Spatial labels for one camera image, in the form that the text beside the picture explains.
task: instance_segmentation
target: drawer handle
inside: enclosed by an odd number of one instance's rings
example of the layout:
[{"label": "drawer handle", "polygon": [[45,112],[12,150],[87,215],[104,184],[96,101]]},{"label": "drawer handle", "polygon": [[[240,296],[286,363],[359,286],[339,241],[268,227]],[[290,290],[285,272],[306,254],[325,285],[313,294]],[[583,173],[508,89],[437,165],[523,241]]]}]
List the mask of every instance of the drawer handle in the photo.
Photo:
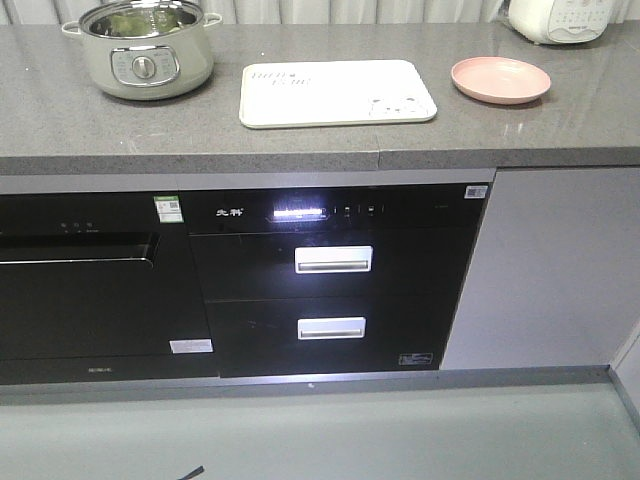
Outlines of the drawer handle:
[{"label": "drawer handle", "polygon": [[367,260],[354,262],[301,262],[298,264],[299,273],[321,273],[321,272],[368,272],[369,262]]},{"label": "drawer handle", "polygon": [[0,237],[0,265],[146,262],[153,266],[157,233],[77,233]]},{"label": "drawer handle", "polygon": [[301,318],[298,320],[298,340],[364,338],[366,323],[364,317]]},{"label": "drawer handle", "polygon": [[296,273],[370,272],[373,247],[298,247],[295,250]]}]

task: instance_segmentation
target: control button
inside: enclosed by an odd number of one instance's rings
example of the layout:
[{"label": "control button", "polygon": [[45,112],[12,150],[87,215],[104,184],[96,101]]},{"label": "control button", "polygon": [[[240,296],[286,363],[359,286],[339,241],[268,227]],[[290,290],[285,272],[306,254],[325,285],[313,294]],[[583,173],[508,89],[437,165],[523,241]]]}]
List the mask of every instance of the control button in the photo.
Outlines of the control button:
[{"label": "control button", "polygon": [[131,68],[135,76],[143,80],[156,74],[156,64],[149,57],[136,57]]}]

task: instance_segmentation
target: pink dish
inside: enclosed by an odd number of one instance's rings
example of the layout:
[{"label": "pink dish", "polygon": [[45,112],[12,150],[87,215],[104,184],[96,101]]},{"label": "pink dish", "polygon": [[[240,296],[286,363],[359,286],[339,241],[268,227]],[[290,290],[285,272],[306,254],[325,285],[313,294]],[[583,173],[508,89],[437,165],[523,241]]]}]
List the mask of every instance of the pink dish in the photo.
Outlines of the pink dish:
[{"label": "pink dish", "polygon": [[551,88],[551,78],[543,70],[502,57],[462,60],[451,68],[451,78],[466,95],[501,105],[531,102]]}]

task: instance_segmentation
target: floor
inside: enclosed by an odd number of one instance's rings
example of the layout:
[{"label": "floor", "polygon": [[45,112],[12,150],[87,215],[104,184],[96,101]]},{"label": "floor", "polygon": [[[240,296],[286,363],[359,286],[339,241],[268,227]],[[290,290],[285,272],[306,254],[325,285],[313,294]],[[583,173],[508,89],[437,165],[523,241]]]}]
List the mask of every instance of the floor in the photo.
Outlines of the floor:
[{"label": "floor", "polygon": [[0,406],[2,478],[637,480],[613,386]]}]

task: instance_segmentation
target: built-in oven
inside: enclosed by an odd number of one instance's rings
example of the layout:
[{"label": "built-in oven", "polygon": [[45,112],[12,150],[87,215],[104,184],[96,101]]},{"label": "built-in oven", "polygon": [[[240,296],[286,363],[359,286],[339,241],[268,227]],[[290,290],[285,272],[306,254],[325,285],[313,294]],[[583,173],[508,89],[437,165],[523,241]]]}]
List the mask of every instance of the built-in oven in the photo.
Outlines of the built-in oven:
[{"label": "built-in oven", "polygon": [[0,383],[217,376],[176,195],[0,197]]},{"label": "built-in oven", "polygon": [[181,193],[221,376],[437,369],[487,190]]}]

